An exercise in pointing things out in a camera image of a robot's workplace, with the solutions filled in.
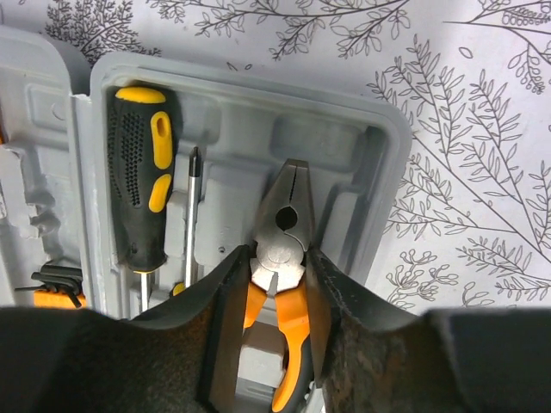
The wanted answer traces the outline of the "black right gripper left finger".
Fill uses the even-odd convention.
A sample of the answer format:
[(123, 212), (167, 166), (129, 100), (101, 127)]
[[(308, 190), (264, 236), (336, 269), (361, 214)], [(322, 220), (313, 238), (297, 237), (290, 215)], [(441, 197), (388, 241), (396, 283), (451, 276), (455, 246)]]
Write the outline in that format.
[(251, 250), (134, 319), (1, 311), (4, 412), (231, 412)]

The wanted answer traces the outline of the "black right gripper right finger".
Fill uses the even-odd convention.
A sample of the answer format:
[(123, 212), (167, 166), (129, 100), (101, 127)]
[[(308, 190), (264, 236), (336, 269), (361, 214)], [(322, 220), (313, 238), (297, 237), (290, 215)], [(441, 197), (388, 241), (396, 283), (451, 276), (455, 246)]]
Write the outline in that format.
[(547, 308), (416, 316), (306, 256), (315, 382), (329, 412), (547, 412)]

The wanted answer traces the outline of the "black hex key holder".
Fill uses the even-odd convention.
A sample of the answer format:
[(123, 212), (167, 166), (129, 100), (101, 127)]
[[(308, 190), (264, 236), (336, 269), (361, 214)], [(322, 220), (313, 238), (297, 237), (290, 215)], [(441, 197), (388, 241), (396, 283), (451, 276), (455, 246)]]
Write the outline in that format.
[(81, 309), (87, 306), (80, 268), (45, 264), (31, 274), (37, 286), (16, 287), (15, 292), (32, 292), (33, 304), (40, 308)]

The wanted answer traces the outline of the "orange black pliers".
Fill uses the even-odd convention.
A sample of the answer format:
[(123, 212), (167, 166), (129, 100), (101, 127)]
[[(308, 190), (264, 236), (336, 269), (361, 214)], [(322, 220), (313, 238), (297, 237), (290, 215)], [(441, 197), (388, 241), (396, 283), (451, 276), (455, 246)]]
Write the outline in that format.
[(244, 320), (246, 329), (255, 323), (275, 280), (277, 327), (286, 341), (287, 365), (271, 401), (273, 412), (297, 411), (312, 380), (304, 274), (314, 229), (308, 162), (288, 159), (257, 210)]

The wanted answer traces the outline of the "large black yellow screwdriver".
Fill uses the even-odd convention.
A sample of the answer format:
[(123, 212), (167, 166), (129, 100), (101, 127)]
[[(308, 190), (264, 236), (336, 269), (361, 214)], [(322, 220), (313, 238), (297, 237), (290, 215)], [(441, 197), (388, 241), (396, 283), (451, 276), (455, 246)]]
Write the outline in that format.
[(201, 200), (203, 159), (201, 150), (196, 146), (189, 154), (188, 202), (185, 235), (185, 259), (183, 281), (171, 290), (172, 297), (182, 293), (198, 281), (198, 264), (195, 259), (195, 228)]

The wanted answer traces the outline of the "grey plastic tool case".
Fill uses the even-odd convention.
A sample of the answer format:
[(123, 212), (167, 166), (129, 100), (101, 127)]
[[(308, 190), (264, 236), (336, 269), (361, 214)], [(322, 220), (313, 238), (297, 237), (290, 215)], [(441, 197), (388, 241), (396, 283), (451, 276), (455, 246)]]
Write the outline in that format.
[[(251, 260), (257, 210), (281, 167), (297, 159), (310, 169), (309, 250), (363, 284), (412, 143), (397, 108), (132, 52), (89, 65), (70, 44), (2, 27), (1, 112), (9, 139), (1, 147), (1, 311), (40, 308), (32, 292), (14, 289), (39, 285), (31, 274), (52, 264), (80, 268), (84, 277), (87, 306), (61, 310), (127, 320), (144, 312), (140, 276), (117, 253), (108, 173), (108, 113), (115, 92), (127, 86), (167, 96), (176, 142), (167, 259), (151, 274), (148, 311), (176, 297), (171, 290), (183, 281), (189, 154), (196, 146), (203, 159), (197, 282), (240, 245), (250, 248)], [(273, 280), (257, 320), (243, 327), (231, 412), (273, 412), (287, 365), (275, 292)]]

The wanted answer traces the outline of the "small black yellow screwdriver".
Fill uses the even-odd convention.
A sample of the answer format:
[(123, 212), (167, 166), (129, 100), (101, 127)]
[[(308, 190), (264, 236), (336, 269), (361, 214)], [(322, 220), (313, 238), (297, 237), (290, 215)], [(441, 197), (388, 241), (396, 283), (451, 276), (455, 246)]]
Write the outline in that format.
[(108, 113), (107, 151), (117, 253), (140, 276), (140, 310), (147, 311), (151, 274), (167, 259), (166, 205), (176, 155), (167, 96), (143, 86), (117, 90)]

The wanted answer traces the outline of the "orange tape measure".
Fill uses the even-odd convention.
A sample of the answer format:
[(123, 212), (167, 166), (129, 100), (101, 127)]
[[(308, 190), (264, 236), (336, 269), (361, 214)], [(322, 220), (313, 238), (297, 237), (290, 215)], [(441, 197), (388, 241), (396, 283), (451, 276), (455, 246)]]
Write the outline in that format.
[[(0, 131), (0, 145), (3, 144), (3, 132), (2, 132), (2, 127), (1, 127), (1, 131)], [(2, 185), (0, 187), (0, 219), (4, 219), (6, 216), (6, 211), (5, 211), (5, 205), (4, 205), (4, 198), (3, 198), (3, 191), (2, 191)]]

